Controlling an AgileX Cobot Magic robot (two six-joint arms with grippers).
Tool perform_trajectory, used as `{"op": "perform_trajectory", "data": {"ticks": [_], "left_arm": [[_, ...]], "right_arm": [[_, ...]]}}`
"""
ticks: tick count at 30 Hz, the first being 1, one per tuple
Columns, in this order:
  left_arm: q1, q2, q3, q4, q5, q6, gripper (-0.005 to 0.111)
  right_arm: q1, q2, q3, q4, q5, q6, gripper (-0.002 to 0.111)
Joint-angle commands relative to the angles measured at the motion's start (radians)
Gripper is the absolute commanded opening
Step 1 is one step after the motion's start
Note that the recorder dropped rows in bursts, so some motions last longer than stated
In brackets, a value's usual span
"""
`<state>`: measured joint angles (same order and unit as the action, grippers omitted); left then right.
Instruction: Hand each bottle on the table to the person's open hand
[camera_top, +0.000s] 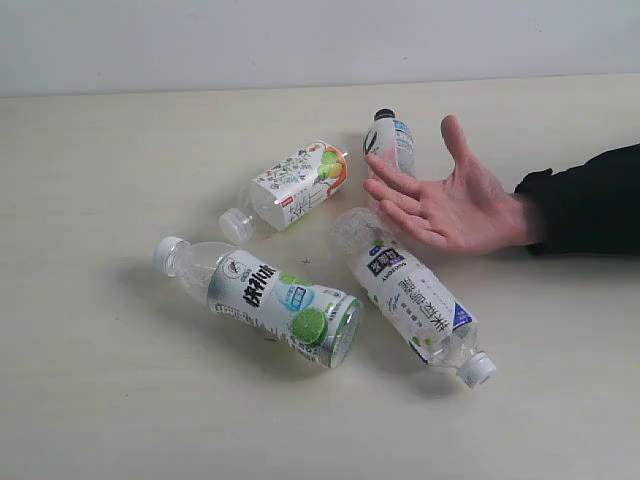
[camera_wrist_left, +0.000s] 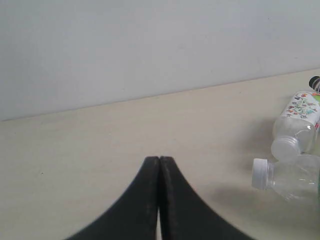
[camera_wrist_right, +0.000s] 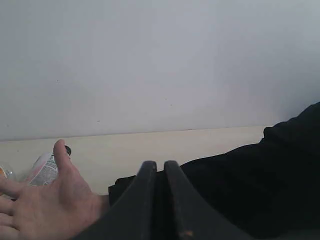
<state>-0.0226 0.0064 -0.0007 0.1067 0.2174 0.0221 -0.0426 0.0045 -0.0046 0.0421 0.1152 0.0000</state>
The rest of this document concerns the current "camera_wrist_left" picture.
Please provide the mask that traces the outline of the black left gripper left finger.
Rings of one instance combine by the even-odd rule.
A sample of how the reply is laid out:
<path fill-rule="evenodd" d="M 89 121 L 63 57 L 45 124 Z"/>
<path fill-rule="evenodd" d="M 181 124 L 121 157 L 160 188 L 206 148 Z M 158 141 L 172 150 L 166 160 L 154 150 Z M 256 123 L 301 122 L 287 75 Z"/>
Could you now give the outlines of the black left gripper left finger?
<path fill-rule="evenodd" d="M 160 159 L 148 156 L 126 191 L 112 206 L 70 240 L 155 240 Z"/>

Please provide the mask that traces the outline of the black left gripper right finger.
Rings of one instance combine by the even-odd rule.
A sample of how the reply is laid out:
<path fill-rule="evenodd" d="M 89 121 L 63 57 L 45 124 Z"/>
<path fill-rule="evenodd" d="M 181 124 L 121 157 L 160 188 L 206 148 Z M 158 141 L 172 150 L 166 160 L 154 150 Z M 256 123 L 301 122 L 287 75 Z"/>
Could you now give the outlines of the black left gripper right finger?
<path fill-rule="evenodd" d="M 159 217 L 163 240 L 251 239 L 200 198 L 173 157 L 162 156 L 159 163 Z"/>

